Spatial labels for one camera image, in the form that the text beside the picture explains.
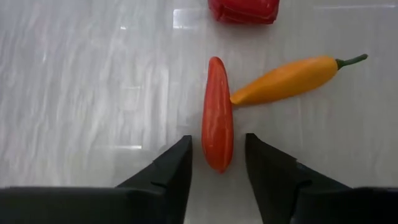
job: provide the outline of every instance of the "plastic vegetable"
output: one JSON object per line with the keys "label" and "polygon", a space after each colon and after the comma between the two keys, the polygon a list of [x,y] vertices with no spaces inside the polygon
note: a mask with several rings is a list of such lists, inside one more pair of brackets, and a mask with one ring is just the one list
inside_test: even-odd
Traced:
{"label": "plastic vegetable", "polygon": [[295,96],[320,87],[342,67],[367,57],[363,54],[350,60],[340,60],[321,56],[288,63],[238,90],[232,95],[231,102],[235,105],[254,105]]}
{"label": "plastic vegetable", "polygon": [[217,21],[272,24],[278,15],[279,0],[208,0]]}
{"label": "plastic vegetable", "polygon": [[232,104],[223,62],[218,57],[209,61],[208,78],[201,127],[201,144],[207,163],[223,173],[233,153]]}

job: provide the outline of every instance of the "chili pepper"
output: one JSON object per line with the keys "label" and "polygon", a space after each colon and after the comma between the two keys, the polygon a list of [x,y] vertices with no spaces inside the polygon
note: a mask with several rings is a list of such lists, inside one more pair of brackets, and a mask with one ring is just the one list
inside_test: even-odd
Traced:
{"label": "chili pepper", "polygon": [[207,163],[223,173],[233,153],[232,104],[223,62],[218,57],[209,61],[205,103],[201,127],[201,143]]}
{"label": "chili pepper", "polygon": [[269,103],[313,90],[332,79],[337,71],[367,59],[363,54],[350,60],[328,56],[288,63],[258,78],[231,97],[234,105]]}

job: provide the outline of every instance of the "table surface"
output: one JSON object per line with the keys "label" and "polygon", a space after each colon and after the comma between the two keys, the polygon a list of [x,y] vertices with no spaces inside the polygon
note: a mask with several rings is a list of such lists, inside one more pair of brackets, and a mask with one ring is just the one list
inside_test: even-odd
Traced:
{"label": "table surface", "polygon": [[[206,0],[0,0],[0,185],[115,186],[184,134],[187,223],[261,223],[244,134],[352,187],[398,185],[398,0],[281,0],[272,26],[232,26]],[[360,64],[321,88],[235,109],[223,175],[200,146],[208,59],[231,92],[299,58]]]}

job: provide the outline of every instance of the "pepper stem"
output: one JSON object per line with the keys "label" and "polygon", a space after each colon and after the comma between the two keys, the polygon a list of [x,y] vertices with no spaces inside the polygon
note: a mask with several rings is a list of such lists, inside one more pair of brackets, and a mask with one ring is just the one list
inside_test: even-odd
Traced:
{"label": "pepper stem", "polygon": [[367,59],[367,58],[368,58],[368,55],[367,55],[367,54],[362,54],[362,55],[360,55],[360,56],[358,56],[358,57],[355,57],[355,58],[352,58],[352,59],[349,59],[349,60],[340,60],[340,59],[336,59],[337,70],[340,70],[340,69],[343,68],[344,66],[352,65],[352,64],[361,62],[361,61],[363,61],[363,60],[365,60],[365,59]]}

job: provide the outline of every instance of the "red bell pepper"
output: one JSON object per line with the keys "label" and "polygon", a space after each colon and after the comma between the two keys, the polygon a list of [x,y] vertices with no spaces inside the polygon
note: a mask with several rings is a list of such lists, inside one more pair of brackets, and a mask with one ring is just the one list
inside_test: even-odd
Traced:
{"label": "red bell pepper", "polygon": [[217,21],[248,24],[272,24],[279,0],[208,0]]}
{"label": "red bell pepper", "polygon": [[223,173],[232,159],[234,142],[232,104],[224,64],[218,57],[209,61],[201,143],[207,163]]}

